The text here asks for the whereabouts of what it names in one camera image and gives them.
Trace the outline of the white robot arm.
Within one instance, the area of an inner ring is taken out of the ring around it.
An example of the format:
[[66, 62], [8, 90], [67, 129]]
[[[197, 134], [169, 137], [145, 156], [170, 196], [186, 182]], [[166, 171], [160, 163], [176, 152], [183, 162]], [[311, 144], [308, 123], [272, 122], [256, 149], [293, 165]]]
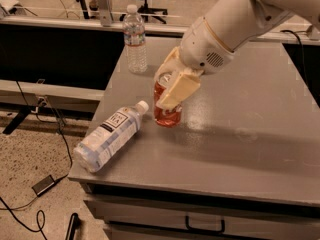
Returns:
[[172, 110], [200, 87], [203, 73], [216, 73], [230, 63], [248, 41], [298, 15], [319, 26], [320, 0], [219, 0], [184, 33], [154, 78], [169, 73], [156, 102]]

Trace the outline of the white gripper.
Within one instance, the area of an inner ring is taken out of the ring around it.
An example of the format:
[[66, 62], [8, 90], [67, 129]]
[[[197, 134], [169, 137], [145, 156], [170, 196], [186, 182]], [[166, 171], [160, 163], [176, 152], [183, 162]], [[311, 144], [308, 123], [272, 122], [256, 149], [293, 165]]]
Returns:
[[171, 50], [154, 75], [164, 88], [156, 106], [173, 110], [200, 88], [202, 71], [198, 70], [219, 72], [233, 58], [234, 52], [218, 40], [207, 20], [199, 17], [184, 33], [180, 48]]

